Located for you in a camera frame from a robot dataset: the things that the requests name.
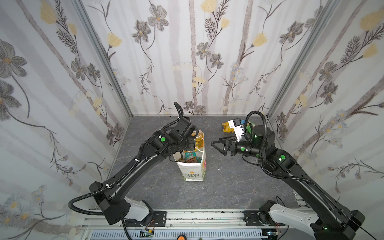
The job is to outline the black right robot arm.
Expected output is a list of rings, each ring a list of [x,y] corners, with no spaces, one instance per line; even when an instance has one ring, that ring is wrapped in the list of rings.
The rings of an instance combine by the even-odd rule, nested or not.
[[[340,204],[308,176],[293,156],[277,148],[275,133],[261,112],[252,111],[244,121],[234,119],[229,125],[236,135],[212,141],[211,146],[224,156],[256,158],[256,166],[269,177],[285,182],[313,210],[312,214],[305,214],[267,201],[259,208],[260,223],[284,224],[316,240],[352,240],[356,236],[365,216]]]

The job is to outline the green snack packet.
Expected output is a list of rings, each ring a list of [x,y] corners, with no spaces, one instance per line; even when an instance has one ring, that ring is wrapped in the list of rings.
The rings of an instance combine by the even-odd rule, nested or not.
[[[255,124],[254,123],[252,123],[252,122],[247,122],[247,127],[246,127],[246,129],[247,129],[247,132],[249,133],[249,134],[253,134],[252,133],[252,129],[253,129],[253,127],[255,126]]]

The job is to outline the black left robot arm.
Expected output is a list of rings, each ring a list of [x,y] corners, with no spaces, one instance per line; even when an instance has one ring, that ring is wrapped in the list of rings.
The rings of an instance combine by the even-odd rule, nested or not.
[[[150,214],[149,207],[144,202],[128,200],[127,193],[156,164],[177,152],[192,152],[199,134],[198,128],[184,116],[183,108],[178,103],[174,105],[178,112],[177,120],[154,132],[140,145],[137,155],[123,169],[102,183],[94,182],[90,186],[90,193],[70,200],[68,207],[80,214],[104,216],[110,225],[123,220],[129,213],[133,214],[131,218],[136,221],[146,219]],[[88,198],[94,198],[99,212],[75,206],[75,203]]]

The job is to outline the large yellow snack bag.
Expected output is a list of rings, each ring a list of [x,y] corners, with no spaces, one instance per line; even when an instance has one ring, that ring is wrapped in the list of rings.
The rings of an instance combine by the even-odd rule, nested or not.
[[[195,151],[203,152],[205,146],[204,135],[199,133],[195,138]]]

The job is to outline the white floral paper bag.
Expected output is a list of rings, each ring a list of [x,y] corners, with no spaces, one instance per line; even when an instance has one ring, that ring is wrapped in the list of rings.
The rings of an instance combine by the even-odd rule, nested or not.
[[[179,163],[179,160],[184,159],[184,152],[177,152],[173,154],[174,160],[176,161],[181,173],[182,177],[186,182],[203,182],[205,179],[205,173],[207,168],[206,161],[206,147],[204,146],[204,151],[194,151],[197,153],[197,161],[198,163],[194,164],[186,164]]]

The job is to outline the orange red snack packet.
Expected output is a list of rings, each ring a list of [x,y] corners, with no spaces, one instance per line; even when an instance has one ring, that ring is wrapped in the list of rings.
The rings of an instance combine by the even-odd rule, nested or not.
[[[194,164],[194,163],[198,163],[198,161],[196,158],[190,158],[190,159],[181,159],[179,160],[179,163]]]

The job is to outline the small yellow snack packet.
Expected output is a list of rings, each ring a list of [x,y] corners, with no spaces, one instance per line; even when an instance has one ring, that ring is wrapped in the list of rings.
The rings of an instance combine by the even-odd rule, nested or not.
[[[229,122],[222,123],[224,133],[233,133],[234,129],[230,127]]]

